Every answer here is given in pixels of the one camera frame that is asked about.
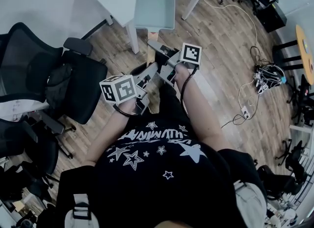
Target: hand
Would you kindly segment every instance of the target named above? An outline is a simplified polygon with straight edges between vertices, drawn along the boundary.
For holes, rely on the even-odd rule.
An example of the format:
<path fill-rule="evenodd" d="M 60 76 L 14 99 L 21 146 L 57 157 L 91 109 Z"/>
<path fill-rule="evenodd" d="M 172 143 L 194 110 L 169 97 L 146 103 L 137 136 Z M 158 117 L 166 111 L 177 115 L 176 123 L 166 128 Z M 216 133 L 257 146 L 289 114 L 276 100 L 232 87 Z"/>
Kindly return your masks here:
<path fill-rule="evenodd" d="M 121 104 L 119 104 L 119 109 L 127 114 L 131 114 L 136 106 L 136 98 L 132 98 L 130 100 L 127 100 Z"/>
<path fill-rule="evenodd" d="M 181 79 L 186 80 L 188 78 L 188 76 L 190 75 L 190 72 L 188 71 L 186 66 L 183 65 L 182 63 L 177 64 L 175 69 L 177 72 L 177 74 L 174 77 L 176 82 L 181 80 Z"/>

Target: orange round table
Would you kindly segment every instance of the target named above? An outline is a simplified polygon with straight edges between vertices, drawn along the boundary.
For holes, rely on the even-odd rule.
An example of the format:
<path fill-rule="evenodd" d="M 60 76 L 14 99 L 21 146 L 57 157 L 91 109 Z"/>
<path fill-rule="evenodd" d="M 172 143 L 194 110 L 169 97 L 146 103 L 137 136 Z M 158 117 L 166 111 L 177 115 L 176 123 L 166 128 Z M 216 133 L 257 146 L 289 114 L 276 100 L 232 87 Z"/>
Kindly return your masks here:
<path fill-rule="evenodd" d="M 295 60 L 302 60 L 302 64 L 282 66 L 283 70 L 294 70 L 304 68 L 305 77 L 310 85 L 314 84 L 314 63 L 313 55 L 307 43 L 304 31 L 299 25 L 295 26 L 296 40 L 288 42 L 286 44 L 278 45 L 273 47 L 273 51 L 278 51 L 286 47 L 298 45 L 300 56 L 284 58 L 281 62 L 287 63 Z"/>

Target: white star graphic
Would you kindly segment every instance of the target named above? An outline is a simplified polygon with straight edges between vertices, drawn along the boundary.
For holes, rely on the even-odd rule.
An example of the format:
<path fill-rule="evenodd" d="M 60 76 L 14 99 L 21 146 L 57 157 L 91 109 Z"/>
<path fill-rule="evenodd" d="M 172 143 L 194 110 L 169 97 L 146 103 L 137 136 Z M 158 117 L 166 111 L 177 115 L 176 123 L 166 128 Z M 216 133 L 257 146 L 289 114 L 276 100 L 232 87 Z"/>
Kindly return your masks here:
<path fill-rule="evenodd" d="M 201 155 L 204 155 L 207 158 L 203 151 L 201 151 L 201 146 L 199 144 L 195 144 L 193 146 L 188 146 L 182 142 L 178 144 L 185 149 L 185 151 L 180 156 L 188 155 L 193 159 L 195 163 L 198 163 L 200 161 Z"/>
<path fill-rule="evenodd" d="M 155 124 L 155 122 L 150 122 L 148 123 L 148 125 L 146 126 L 147 128 L 151 128 L 151 130 L 153 130 L 154 128 L 158 128 L 158 126 Z"/>
<path fill-rule="evenodd" d="M 123 148 L 118 148 L 118 147 L 116 147 L 116 151 L 114 151 L 113 153 L 111 153 L 111 154 L 108 155 L 107 157 L 115 155 L 115 156 L 116 156 L 116 161 L 118 161 L 120 155 L 121 155 L 123 152 L 129 151 L 129 149 L 126 149 L 126 148 L 127 148 L 127 147 L 123 147 Z"/>
<path fill-rule="evenodd" d="M 163 174 L 162 176 L 166 177 L 167 180 L 169 180 L 170 178 L 174 177 L 172 175 L 172 171 L 171 172 L 165 171 L 165 174 Z"/>
<path fill-rule="evenodd" d="M 127 154 L 127 153 L 124 154 L 124 156 L 127 158 L 127 160 L 124 162 L 123 166 L 130 164 L 132 166 L 132 168 L 134 170 L 136 170 L 137 163 L 141 163 L 144 161 L 142 158 L 137 156 L 137 152 L 138 152 L 138 150 L 136 152 L 134 152 L 132 155 Z"/>
<path fill-rule="evenodd" d="M 160 155 L 162 155 L 164 152 L 167 152 L 167 151 L 165 150 L 165 146 L 158 147 L 157 153 L 159 153 Z"/>
<path fill-rule="evenodd" d="M 185 126 L 181 126 L 181 125 L 179 125 L 179 128 L 180 128 L 180 130 L 181 130 L 181 131 L 183 131 L 183 132 L 187 132 L 187 130 L 185 129 Z"/>

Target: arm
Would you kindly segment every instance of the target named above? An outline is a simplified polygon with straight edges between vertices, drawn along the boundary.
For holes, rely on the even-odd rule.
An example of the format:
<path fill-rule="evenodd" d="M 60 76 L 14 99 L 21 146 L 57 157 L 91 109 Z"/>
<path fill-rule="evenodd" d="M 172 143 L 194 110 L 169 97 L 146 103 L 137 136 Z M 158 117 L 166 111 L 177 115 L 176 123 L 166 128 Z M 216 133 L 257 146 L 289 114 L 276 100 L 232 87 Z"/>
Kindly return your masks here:
<path fill-rule="evenodd" d="M 135 108 L 135 102 L 136 99 L 133 98 L 119 105 L 119 108 L 122 111 L 131 114 Z M 102 131 L 98 134 L 96 139 L 94 139 L 91 146 L 89 147 L 85 161 L 83 162 L 82 166 L 95 166 L 96 162 L 103 154 L 103 152 L 121 136 L 123 130 L 127 125 L 128 120 L 128 117 L 120 114 L 119 112 L 113 112 L 107 124 L 104 126 Z"/>
<path fill-rule="evenodd" d="M 190 73 L 182 64 L 176 66 L 176 71 L 175 81 L 181 92 L 182 86 Z M 199 141 L 207 144 L 216 151 L 225 148 L 232 149 L 232 146 L 222 133 L 217 116 L 211 109 L 211 106 L 194 79 L 191 79 L 187 83 L 183 101 L 190 117 L 193 130 Z"/>

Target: light blue container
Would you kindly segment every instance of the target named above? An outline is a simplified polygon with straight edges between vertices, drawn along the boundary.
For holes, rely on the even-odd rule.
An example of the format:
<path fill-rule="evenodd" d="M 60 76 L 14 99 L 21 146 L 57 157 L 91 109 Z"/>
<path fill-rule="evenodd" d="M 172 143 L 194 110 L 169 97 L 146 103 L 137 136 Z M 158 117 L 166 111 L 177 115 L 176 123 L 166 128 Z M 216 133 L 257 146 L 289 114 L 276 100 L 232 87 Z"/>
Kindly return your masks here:
<path fill-rule="evenodd" d="M 149 32 L 174 29 L 175 0 L 136 0 L 134 25 Z"/>

